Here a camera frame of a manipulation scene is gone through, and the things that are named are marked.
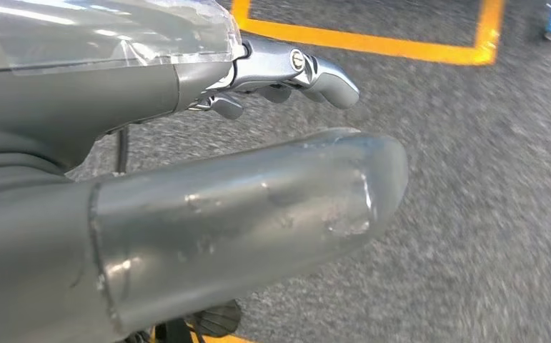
yellow tape line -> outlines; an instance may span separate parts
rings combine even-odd
[[[191,338],[193,339],[193,343],[199,343],[195,334],[192,334]],[[222,338],[212,338],[204,336],[204,341],[206,341],[206,343],[252,343],[251,341],[247,341],[245,339],[241,339],[235,336],[225,336]]]
[[[473,47],[408,41],[250,19],[251,0],[234,0],[232,13],[240,29],[284,41],[423,61],[483,65],[493,64],[496,60],[504,2],[504,0],[482,1],[475,46]]]

cable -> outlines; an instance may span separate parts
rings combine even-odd
[[[115,172],[117,174],[126,174],[130,145],[129,135],[130,130],[127,126],[117,132],[117,155],[115,156]]]

gray plastic cover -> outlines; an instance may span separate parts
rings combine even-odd
[[[215,0],[0,0],[0,71],[233,61],[233,16]]]

